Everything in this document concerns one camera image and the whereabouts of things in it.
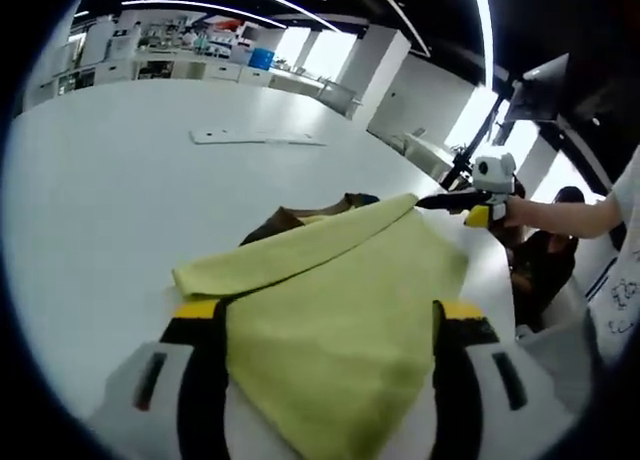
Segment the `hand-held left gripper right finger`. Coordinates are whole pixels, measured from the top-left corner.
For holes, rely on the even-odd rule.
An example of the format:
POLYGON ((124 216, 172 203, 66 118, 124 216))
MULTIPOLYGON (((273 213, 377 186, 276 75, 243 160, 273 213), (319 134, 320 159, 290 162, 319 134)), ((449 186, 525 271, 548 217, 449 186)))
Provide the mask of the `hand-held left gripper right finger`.
POLYGON ((537 459, 574 416, 551 375, 516 343, 502 343, 484 312, 436 300, 434 459, 537 459))

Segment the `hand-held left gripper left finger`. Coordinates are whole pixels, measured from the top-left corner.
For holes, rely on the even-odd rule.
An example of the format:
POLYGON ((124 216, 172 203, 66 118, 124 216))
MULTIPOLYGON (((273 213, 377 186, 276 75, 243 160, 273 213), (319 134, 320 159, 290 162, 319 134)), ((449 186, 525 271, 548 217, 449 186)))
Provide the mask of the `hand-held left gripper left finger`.
POLYGON ((120 459, 227 459, 226 300, 179 309, 108 377, 102 441, 120 459))

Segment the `person's right hand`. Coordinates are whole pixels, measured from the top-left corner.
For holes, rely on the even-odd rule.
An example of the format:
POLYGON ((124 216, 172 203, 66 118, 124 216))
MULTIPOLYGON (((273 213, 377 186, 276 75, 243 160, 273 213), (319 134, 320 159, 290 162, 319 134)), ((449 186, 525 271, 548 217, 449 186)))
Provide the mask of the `person's right hand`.
POLYGON ((530 202, 517 196, 510 197, 506 202, 504 225, 506 227, 521 227, 529 225, 530 202))

